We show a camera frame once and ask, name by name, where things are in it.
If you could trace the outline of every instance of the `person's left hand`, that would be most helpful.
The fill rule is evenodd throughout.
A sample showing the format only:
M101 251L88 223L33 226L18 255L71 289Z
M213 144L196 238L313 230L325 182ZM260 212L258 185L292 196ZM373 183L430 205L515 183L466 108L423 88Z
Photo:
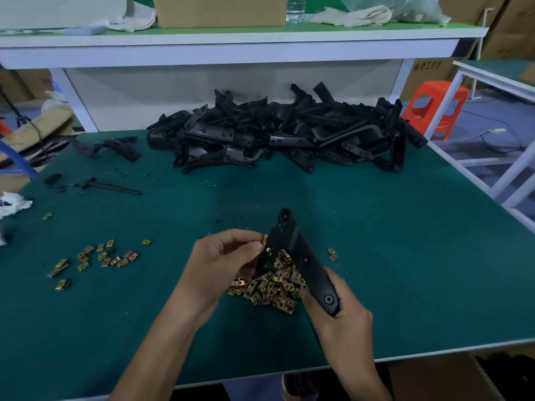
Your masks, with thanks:
M170 297L196 322L206 323L237 276L253 276L251 264L262 251L260 232L229 229L195 242L188 263Z

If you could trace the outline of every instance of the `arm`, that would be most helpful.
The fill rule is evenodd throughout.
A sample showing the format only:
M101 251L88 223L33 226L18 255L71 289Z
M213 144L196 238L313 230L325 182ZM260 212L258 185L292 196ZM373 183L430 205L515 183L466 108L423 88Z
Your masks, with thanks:
M371 312L356 299L346 282L331 269L329 277L340 297L340 312L331 317L308 289L301 290L303 305L316 330L325 358L353 401L391 401L375 361Z
M197 330L236 276L262 250L262 234L231 229L199 239L169 300L152 324L110 401L167 401Z

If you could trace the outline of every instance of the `person's right hand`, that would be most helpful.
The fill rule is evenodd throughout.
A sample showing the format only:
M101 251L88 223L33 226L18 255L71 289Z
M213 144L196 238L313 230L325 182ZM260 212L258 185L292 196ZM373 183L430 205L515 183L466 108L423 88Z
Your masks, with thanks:
M325 269L340 298L340 312L331 317L308 289L301 290L301 298L327 362L352 399L391 399L375 368L371 312L338 274Z

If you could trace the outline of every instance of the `plastic water bottle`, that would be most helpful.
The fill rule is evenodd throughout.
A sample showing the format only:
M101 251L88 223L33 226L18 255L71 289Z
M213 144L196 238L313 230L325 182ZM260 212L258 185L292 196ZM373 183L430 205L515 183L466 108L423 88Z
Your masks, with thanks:
M304 6L307 0L288 0L286 22L295 24L304 20Z

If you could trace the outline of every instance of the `clear plastic bag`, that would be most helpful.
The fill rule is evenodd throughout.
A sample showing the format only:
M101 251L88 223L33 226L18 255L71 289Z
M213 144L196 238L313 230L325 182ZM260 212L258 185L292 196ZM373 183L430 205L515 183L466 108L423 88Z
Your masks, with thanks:
M349 11L385 5L392 13L392 22L447 24L451 19L440 11L438 0L341 0Z

